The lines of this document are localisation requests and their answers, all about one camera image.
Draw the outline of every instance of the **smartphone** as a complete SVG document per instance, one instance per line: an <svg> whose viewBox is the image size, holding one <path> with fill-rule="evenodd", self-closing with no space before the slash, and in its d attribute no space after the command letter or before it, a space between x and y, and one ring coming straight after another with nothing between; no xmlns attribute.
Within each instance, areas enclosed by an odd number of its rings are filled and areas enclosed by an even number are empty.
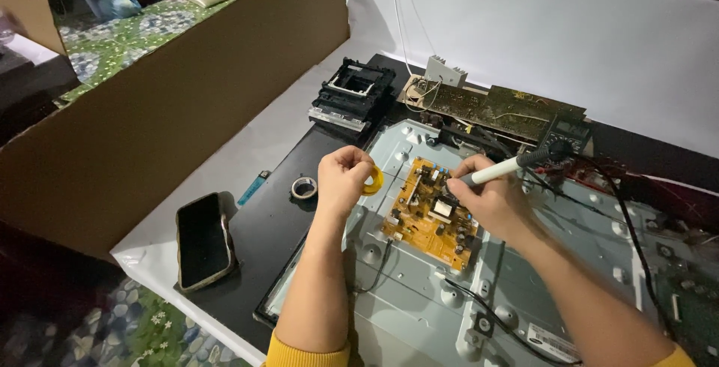
<svg viewBox="0 0 719 367"><path fill-rule="evenodd" d="M218 193L208 194L180 208L175 217L178 285L184 292L217 281L237 263L220 200Z"/></svg>

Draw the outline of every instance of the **patterned floor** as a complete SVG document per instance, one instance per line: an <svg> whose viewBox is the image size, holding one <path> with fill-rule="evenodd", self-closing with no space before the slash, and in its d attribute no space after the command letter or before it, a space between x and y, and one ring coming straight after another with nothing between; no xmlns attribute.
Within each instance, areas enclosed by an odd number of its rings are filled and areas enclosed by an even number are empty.
<svg viewBox="0 0 719 367"><path fill-rule="evenodd" d="M173 305L127 279L114 290L106 311L95 309L69 337L56 338L54 322L19 315L0 327L5 367L248 367L228 347Z"/></svg>
<svg viewBox="0 0 719 367"><path fill-rule="evenodd" d="M59 20L60 36L83 84L64 94L58 106L71 103L233 1L203 8L185 0L167 0L137 16L106 23L99 23L92 13Z"/></svg>

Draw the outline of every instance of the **white backdrop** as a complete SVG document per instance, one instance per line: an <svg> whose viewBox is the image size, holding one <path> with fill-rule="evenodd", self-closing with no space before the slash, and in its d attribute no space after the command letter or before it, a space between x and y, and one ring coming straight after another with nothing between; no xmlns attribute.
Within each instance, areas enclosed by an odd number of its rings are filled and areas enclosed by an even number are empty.
<svg viewBox="0 0 719 367"><path fill-rule="evenodd" d="M398 0L407 55L719 158L719 1ZM402 56L392 0L348 0L352 37Z"/></svg>

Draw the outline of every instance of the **yellow circuit board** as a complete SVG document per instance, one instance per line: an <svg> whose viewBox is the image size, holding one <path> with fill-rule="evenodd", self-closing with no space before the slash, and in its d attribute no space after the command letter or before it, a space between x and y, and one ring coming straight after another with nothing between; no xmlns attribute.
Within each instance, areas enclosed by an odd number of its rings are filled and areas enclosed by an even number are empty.
<svg viewBox="0 0 719 367"><path fill-rule="evenodd" d="M449 169L415 158L382 232L463 270L479 225L466 208L442 194L450 177Z"/></svg>

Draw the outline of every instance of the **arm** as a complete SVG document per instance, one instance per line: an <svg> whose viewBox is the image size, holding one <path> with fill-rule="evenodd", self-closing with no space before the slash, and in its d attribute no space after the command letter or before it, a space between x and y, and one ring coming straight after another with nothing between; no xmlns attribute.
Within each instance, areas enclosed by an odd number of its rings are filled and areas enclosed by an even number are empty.
<svg viewBox="0 0 719 367"><path fill-rule="evenodd" d="M342 233L373 164L369 155L352 146L325 156L319 164L317 211L274 330L287 346L331 353L347 343Z"/></svg>
<svg viewBox="0 0 719 367"><path fill-rule="evenodd" d="M454 177L493 162L482 155L463 161ZM640 313L615 297L599 277L554 240L536 218L515 176L487 182L479 194L462 181L449 190L491 234L532 264L556 302L587 366L651 366L675 345Z"/></svg>

